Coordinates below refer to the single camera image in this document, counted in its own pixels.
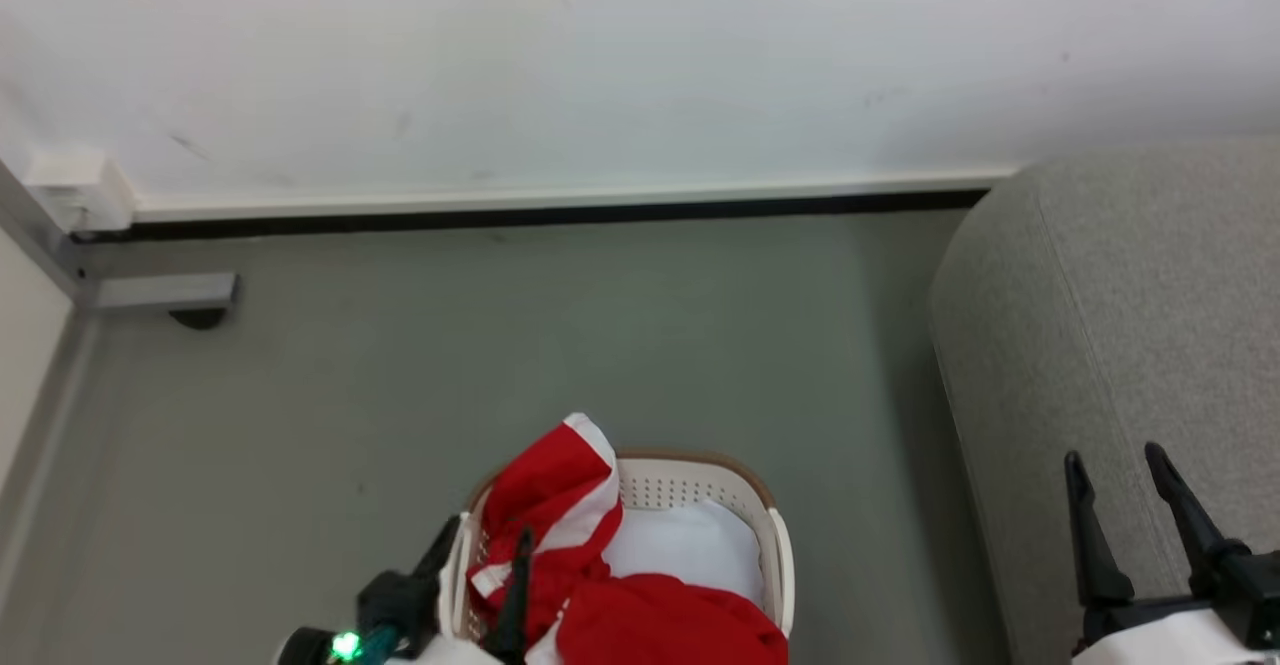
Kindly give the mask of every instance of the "gray upholstery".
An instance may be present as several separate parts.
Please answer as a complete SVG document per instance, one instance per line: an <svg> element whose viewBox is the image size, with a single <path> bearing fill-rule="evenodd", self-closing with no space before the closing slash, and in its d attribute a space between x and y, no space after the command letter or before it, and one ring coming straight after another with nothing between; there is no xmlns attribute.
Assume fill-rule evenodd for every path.
<svg viewBox="0 0 1280 665"><path fill-rule="evenodd" d="M931 317L1016 662L1079 637L1071 448L1139 596L1188 573L1148 440L1225 535L1280 549L1280 141L1024 170L960 226Z"/></svg>

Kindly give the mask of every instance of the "white laundry basket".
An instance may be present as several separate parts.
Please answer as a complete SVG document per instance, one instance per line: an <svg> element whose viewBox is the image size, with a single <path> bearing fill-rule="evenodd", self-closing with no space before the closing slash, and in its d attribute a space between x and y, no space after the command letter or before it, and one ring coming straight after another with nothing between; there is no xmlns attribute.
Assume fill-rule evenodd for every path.
<svg viewBox="0 0 1280 665"><path fill-rule="evenodd" d="M663 510L700 500L727 506L751 527L760 544L760 570L764 575L764 614L791 636L795 615L795 563L791 538L768 487L746 465L731 457L689 454L672 450L618 451L618 481L622 506L631 510ZM479 641L484 620L471 607L467 570L484 558L488 536L480 531L480 514L489 497L493 478L481 483L453 541L449 565L440 573L438 611L440 629L453 637Z"/></svg>

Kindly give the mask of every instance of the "red cloth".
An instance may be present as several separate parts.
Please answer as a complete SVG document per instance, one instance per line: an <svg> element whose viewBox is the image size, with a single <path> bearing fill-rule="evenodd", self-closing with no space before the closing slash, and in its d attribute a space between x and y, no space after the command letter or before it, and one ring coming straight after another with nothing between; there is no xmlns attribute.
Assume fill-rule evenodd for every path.
<svg viewBox="0 0 1280 665"><path fill-rule="evenodd" d="M622 523L617 457L586 416L568 416L516 457L483 510L489 549L467 573L472 602L492 623L520 536L534 529L526 633L564 665L786 665L786 636L750 601L669 575L609 577L600 554ZM554 637L539 642L562 610Z"/></svg>
<svg viewBox="0 0 1280 665"><path fill-rule="evenodd" d="M622 523L617 459L586 416L572 414L494 480L480 527L489 555L467 573L477 604L497 616L525 527L534 529L526 633L538 642L584 579L609 577L600 559Z"/></svg>
<svg viewBox="0 0 1280 665"><path fill-rule="evenodd" d="M749 600L669 575L579 584L556 645L564 665L787 662L787 638Z"/></svg>

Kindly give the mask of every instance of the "gray floor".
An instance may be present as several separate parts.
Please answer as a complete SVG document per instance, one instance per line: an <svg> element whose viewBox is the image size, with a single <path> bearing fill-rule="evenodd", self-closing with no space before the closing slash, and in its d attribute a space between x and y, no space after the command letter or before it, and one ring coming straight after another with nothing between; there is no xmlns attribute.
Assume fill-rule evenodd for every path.
<svg viewBox="0 0 1280 665"><path fill-rule="evenodd" d="M792 661L1004 661L924 320L960 217L101 247L114 272L238 269L242 308L102 324L5 629L49 665L265 662L586 411L616 446L763 474Z"/></svg>

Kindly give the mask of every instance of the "basket rim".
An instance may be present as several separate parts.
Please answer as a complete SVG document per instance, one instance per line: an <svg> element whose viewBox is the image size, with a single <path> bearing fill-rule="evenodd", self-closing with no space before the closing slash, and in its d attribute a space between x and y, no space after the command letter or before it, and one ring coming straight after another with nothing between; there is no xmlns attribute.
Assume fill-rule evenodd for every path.
<svg viewBox="0 0 1280 665"><path fill-rule="evenodd" d="M765 510L777 509L777 501L773 500L773 492L769 492L768 486L764 485L764 481L760 480L759 474L755 474L740 460L728 455L722 455L718 451L675 450L675 448L618 448L616 455L618 460L681 460L681 463L721 465L721 468L724 468L733 474L739 474L740 478L746 481L746 483L754 489L755 496L760 499L760 504L764 505ZM476 506L480 505L481 497L489 492L489 487L493 487L493 481L495 481L498 474L506 468L507 465L502 465L502 468L486 474L486 477L480 481L475 489L472 489L471 495L467 496L467 513L476 513Z"/></svg>

